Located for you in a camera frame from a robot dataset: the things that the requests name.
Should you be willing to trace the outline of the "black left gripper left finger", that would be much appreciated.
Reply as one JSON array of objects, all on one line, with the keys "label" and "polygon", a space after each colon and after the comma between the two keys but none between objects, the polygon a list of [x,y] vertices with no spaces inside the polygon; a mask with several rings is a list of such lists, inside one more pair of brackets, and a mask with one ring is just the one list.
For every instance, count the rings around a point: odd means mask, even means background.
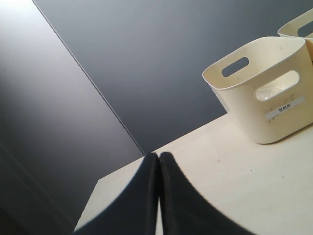
[{"label": "black left gripper left finger", "polygon": [[75,235],[154,235],[158,210],[159,159],[147,154],[118,197]]}]

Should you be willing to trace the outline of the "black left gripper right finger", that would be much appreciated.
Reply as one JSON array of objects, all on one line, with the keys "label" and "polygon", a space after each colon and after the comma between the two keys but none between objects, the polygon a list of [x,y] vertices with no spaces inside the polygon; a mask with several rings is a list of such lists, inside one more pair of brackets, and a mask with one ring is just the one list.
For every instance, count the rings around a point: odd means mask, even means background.
[{"label": "black left gripper right finger", "polygon": [[165,235],[241,235],[227,218],[192,186],[170,152],[159,157],[160,208]]}]

